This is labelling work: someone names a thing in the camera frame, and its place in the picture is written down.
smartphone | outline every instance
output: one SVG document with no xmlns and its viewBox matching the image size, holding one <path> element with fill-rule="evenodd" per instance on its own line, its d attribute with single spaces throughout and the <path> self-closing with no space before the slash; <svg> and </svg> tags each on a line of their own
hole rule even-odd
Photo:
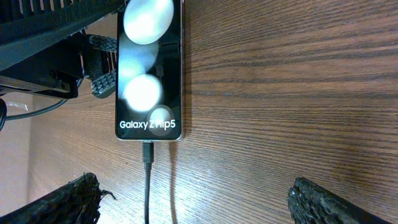
<svg viewBox="0 0 398 224">
<path fill-rule="evenodd" d="M 183 136 L 183 0 L 131 0 L 118 13 L 116 136 Z"/>
</svg>

black charging cable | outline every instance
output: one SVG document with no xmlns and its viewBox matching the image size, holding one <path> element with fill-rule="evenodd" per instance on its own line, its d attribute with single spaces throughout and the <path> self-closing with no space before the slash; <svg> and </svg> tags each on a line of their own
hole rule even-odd
<svg viewBox="0 0 398 224">
<path fill-rule="evenodd" d="M 83 82 L 82 78 L 77 81 L 77 88 L 80 87 L 82 82 Z M 43 108 L 43 109 L 40 109 L 40 110 L 37 110 L 37 111 L 33 111 L 33 112 L 30 112 L 30 113 L 7 116 L 6 117 L 6 121 L 12 121 L 12 120 L 15 120 L 15 119 L 30 118 L 30 117 L 33 117 L 33 116 L 44 114 L 46 112 L 52 111 L 54 109 L 57 109 L 58 107 L 64 105 L 67 101 L 68 100 L 60 100 L 60 101 L 58 101 L 58 103 L 56 103 L 54 105 L 48 106 L 46 108 Z"/>
<path fill-rule="evenodd" d="M 6 102 L 0 99 L 0 131 L 2 130 L 2 127 L 4 127 L 4 123 L 6 122 L 6 116 L 7 116 Z"/>
<path fill-rule="evenodd" d="M 150 190 L 150 170 L 154 162 L 154 143 L 142 143 L 142 161 L 145 167 L 145 199 L 144 199 L 144 217 L 145 224 L 149 224 L 149 190 Z"/>
</svg>

wooden table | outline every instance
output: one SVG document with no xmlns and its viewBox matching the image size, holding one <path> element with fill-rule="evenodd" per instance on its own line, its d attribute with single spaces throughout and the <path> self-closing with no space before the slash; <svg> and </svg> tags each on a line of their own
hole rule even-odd
<svg viewBox="0 0 398 224">
<path fill-rule="evenodd" d="M 292 223 L 307 177 L 398 222 L 396 1 L 186 0 L 186 132 L 155 144 L 151 223 Z M 86 80 L 32 122 L 29 200 L 94 172 L 100 223 L 142 223 L 141 143 Z"/>
</svg>

